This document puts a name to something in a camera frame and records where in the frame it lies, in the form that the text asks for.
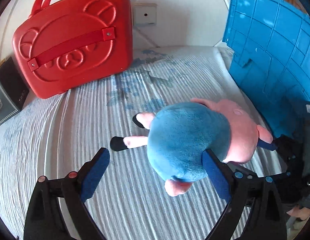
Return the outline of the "person's hand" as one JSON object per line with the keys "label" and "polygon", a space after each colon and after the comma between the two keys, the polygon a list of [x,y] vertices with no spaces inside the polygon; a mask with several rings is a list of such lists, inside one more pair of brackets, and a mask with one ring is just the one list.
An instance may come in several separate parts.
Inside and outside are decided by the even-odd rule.
{"label": "person's hand", "polygon": [[287,211],[287,214],[301,220],[307,220],[310,217],[310,209],[306,207],[300,208],[299,206],[295,206],[291,210]]}

